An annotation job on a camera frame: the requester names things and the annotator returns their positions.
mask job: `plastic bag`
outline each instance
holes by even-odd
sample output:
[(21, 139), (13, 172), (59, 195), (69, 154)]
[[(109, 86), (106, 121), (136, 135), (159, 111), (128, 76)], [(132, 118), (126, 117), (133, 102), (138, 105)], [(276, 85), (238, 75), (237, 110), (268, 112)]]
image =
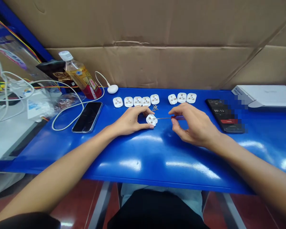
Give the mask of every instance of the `plastic bag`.
[[(86, 98), (86, 96), (84, 95), (78, 95), (78, 96), (82, 101)], [(50, 108), (47, 109), (48, 111), (46, 112), (46, 115), (47, 117), (52, 118), (55, 115), (57, 115), (60, 111), (80, 103), (80, 100), (78, 99), (75, 93), (69, 93), (69, 94), (63, 94), (56, 98), (48, 98), (47, 102)]]

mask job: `bottle cap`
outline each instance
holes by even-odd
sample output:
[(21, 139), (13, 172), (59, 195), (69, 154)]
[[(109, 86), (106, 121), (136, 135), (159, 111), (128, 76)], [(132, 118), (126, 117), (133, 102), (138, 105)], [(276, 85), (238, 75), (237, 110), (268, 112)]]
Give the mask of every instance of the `bottle cap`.
[(61, 57), (61, 59), (63, 59), (64, 61), (70, 61), (73, 59), (73, 56), (71, 55), (71, 53), (69, 51), (62, 51), (60, 53), (58, 53), (58, 55)]

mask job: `red screwdriver handle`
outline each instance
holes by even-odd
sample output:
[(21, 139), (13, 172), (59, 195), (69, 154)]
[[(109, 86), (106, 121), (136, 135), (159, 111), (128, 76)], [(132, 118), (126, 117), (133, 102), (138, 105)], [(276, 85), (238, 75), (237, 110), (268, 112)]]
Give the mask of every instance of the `red screwdriver handle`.
[(174, 118), (176, 120), (185, 120), (185, 118), (183, 117), (183, 115), (174, 115), (171, 117), (171, 119)]

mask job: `screwdriver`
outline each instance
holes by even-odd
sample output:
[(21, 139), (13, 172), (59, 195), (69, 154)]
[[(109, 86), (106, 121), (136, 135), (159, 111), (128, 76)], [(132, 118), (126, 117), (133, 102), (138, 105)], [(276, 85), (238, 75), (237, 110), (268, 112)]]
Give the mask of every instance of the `screwdriver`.
[(185, 118), (183, 117), (183, 115), (174, 115), (174, 116), (172, 116), (172, 117), (170, 117), (170, 118), (157, 118), (157, 119), (172, 119), (172, 118), (174, 118), (174, 119), (176, 119), (176, 120), (185, 120)]

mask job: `wire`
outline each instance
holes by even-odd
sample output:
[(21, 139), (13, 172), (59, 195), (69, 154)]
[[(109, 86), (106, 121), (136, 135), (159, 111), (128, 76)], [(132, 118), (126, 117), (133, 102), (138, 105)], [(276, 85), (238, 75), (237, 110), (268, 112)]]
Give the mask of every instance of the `wire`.
[[(23, 80), (20, 76), (14, 74), (14, 73), (12, 73), (12, 72), (3, 71), (3, 72), (1, 72), (1, 73), (2, 73), (2, 75), (4, 75), (4, 73), (9, 73), (9, 74), (12, 74), (12, 75), (14, 75), (15, 77), (18, 77), (19, 79)], [(30, 93), (27, 97), (23, 97), (23, 98), (19, 98), (19, 99), (0, 100), (0, 102), (1, 102), (1, 101), (18, 101), (18, 100), (24, 100), (24, 99), (27, 99), (27, 98), (31, 97), (31, 96), (33, 95), (33, 93), (35, 92), (35, 88), (34, 88), (29, 82), (27, 82), (27, 81), (25, 81), (25, 80), (23, 80), (23, 81), (24, 81), (26, 84), (28, 84), (28, 85), (30, 86), (30, 88), (32, 88), (31, 93)]]
[(42, 119), (46, 120), (46, 121), (49, 121), (46, 117), (42, 116), (41, 117)]
[[(100, 81), (99, 81), (99, 79), (98, 79), (96, 73), (100, 74), (105, 80), (106, 80), (106, 78), (105, 78), (101, 73), (99, 73), (98, 71), (95, 71), (95, 72), (94, 72), (94, 75), (95, 75), (96, 80), (98, 81), (98, 83), (99, 83), (99, 84), (102, 86), (102, 88), (103, 88), (103, 94), (102, 94), (101, 97), (99, 97), (99, 98), (97, 98), (97, 99), (94, 99), (94, 100), (92, 100), (92, 101), (88, 101), (88, 102), (83, 102), (83, 101), (80, 99), (79, 95), (76, 93), (76, 91), (75, 91), (72, 87), (70, 87), (69, 85), (67, 85), (67, 84), (65, 84), (65, 83), (60, 82), (60, 83), (62, 83), (62, 84), (65, 84), (66, 86), (68, 86), (69, 88), (71, 88), (71, 90), (74, 91), (74, 93), (77, 95), (77, 97), (78, 97), (80, 103), (75, 104), (75, 105), (73, 105), (73, 106), (71, 106), (71, 107), (65, 108), (65, 109), (63, 109), (62, 111), (60, 111), (60, 112), (56, 115), (56, 117), (54, 118), (54, 120), (53, 120), (53, 122), (52, 122), (52, 129), (53, 129), (53, 130), (55, 130), (55, 131), (61, 131), (61, 130), (67, 129), (69, 126), (71, 126), (71, 125), (80, 117), (80, 115), (81, 115), (82, 112), (84, 111), (84, 108), (85, 108), (84, 105), (83, 105), (84, 103), (94, 102), (94, 101), (96, 101), (96, 100), (101, 99), (101, 98), (104, 96), (104, 94), (105, 94), (105, 89), (104, 89), (103, 85), (100, 83)], [(38, 80), (38, 81), (35, 81), (35, 82), (31, 82), (31, 83), (39, 83), (39, 82), (44, 82), (44, 81), (54, 81), (54, 82), (58, 82), (58, 81), (55, 81), (55, 80)], [(76, 107), (76, 106), (78, 106), (78, 105), (82, 105), (82, 111), (80, 112), (80, 114), (79, 114), (69, 125), (67, 125), (65, 128), (55, 129), (55, 128), (54, 128), (54, 124), (55, 124), (55, 121), (57, 120), (57, 118), (60, 116), (60, 114), (63, 113), (65, 110), (70, 109), (70, 108), (72, 108), (72, 107)]]
[(41, 89), (41, 88), (48, 88), (48, 87), (60, 87), (60, 86), (45, 86), (45, 87), (34, 87), (34, 88)]
[(38, 58), (38, 56), (36, 55), (36, 53), (25, 43), (23, 42), (23, 40), (17, 35), (15, 34), (9, 27), (7, 27), (5, 24), (3, 24), (3, 22), (0, 21), (0, 25), (2, 25), (4, 28), (6, 28), (11, 34), (13, 34), (21, 43), (23, 43), (28, 50), (36, 57), (36, 59), (38, 60), (39, 63), (42, 63), (42, 61)]
[[(8, 83), (9, 83), (9, 82), (8, 82), (6, 76), (4, 76), (4, 74), (2, 74), (2, 73), (0, 73), (0, 76), (1, 76), (2, 79), (4, 80), (5, 85), (8, 86)], [(7, 100), (7, 99), (8, 99), (8, 97), (7, 97), (7, 90), (4, 90), (4, 94), (5, 94), (5, 99)], [(9, 103), (8, 103), (8, 102), (6, 102), (5, 105), (6, 105), (6, 109), (5, 109), (5, 112), (4, 112), (4, 114), (2, 115), (2, 117), (1, 117), (1, 119), (0, 119), (0, 122), (1, 122), (1, 121), (4, 119), (4, 117), (6, 116), (7, 111), (8, 111), (8, 108), (9, 108)]]
[[(7, 89), (8, 89), (8, 85), (9, 85), (9, 83), (8, 83), (8, 77), (4, 74), (4, 73), (10, 73), (10, 72), (5, 72), (5, 71), (2, 71), (3, 69), (2, 69), (2, 65), (1, 65), (1, 62), (0, 62), (0, 76), (2, 77), (2, 79), (4, 80), (4, 82), (5, 82), (5, 90), (4, 90), (4, 94), (5, 94), (5, 100), (1, 100), (1, 101), (9, 101), (9, 99), (8, 99), (8, 96), (7, 96)], [(2, 118), (0, 119), (0, 122), (2, 122), (2, 121), (5, 121), (5, 120), (7, 120), (7, 119), (10, 119), (10, 118), (12, 118), (12, 117), (15, 117), (15, 116), (17, 116), (17, 115), (19, 115), (19, 114), (21, 114), (24, 110), (25, 110), (25, 105), (24, 105), (24, 103), (23, 103), (23, 101), (21, 101), (21, 103), (22, 103), (22, 110), (20, 111), (20, 112), (18, 112), (17, 114), (15, 114), (15, 115), (12, 115), (11, 117), (8, 117), (8, 118), (4, 118), (5, 117), (5, 115), (7, 114), (7, 110), (8, 110), (8, 107), (9, 107), (9, 102), (5, 102), (5, 105), (4, 105), (4, 107), (6, 108), (6, 110), (5, 110), (5, 113), (4, 113), (4, 115), (2, 116)]]

